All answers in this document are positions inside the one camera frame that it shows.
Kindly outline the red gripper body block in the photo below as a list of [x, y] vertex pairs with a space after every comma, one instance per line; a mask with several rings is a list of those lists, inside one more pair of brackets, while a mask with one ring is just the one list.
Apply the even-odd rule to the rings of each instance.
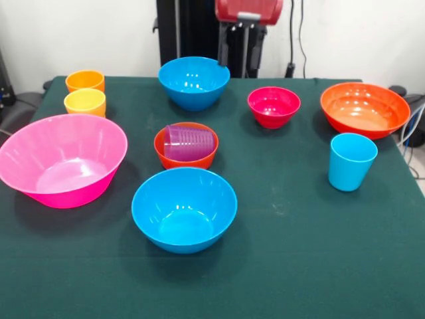
[[215, 14], [219, 21], [250, 22], [275, 25], [283, 8], [282, 0], [216, 0]]

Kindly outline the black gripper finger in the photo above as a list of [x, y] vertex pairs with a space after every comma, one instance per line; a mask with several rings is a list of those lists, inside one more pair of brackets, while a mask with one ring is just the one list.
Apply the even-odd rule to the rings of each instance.
[[252, 50], [250, 58], [250, 68], [252, 70], [258, 70], [260, 68], [260, 60], [262, 54], [262, 41], [263, 41], [263, 28], [260, 25], [256, 25], [253, 28], [252, 34]]
[[228, 62], [228, 26], [229, 23], [220, 22], [218, 28], [218, 63], [221, 66], [226, 66]]

